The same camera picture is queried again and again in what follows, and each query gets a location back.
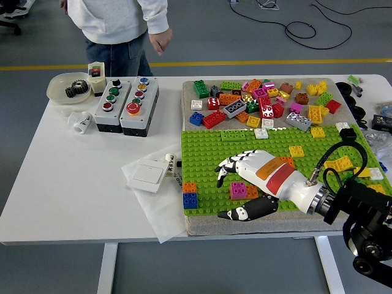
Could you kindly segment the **person's left hand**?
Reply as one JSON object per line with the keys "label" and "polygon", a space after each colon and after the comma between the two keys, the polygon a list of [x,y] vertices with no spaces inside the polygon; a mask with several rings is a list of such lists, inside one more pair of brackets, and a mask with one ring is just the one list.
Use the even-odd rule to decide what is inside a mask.
{"label": "person's left hand", "polygon": [[158,34],[149,34],[149,40],[154,50],[159,56],[162,56],[167,49],[173,37],[173,31],[168,28],[166,31]]}

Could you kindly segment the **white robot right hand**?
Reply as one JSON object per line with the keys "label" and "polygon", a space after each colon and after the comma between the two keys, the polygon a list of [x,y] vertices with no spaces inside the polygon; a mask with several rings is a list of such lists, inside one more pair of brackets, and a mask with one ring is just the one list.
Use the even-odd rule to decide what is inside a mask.
{"label": "white robot right hand", "polygon": [[311,207],[322,183],[308,186],[306,177],[288,163],[264,150],[245,151],[223,160],[215,169],[217,187],[229,173],[237,173],[247,182],[266,193],[230,211],[218,213],[220,218],[252,221],[276,212],[278,201],[290,200],[303,213],[313,213]]}

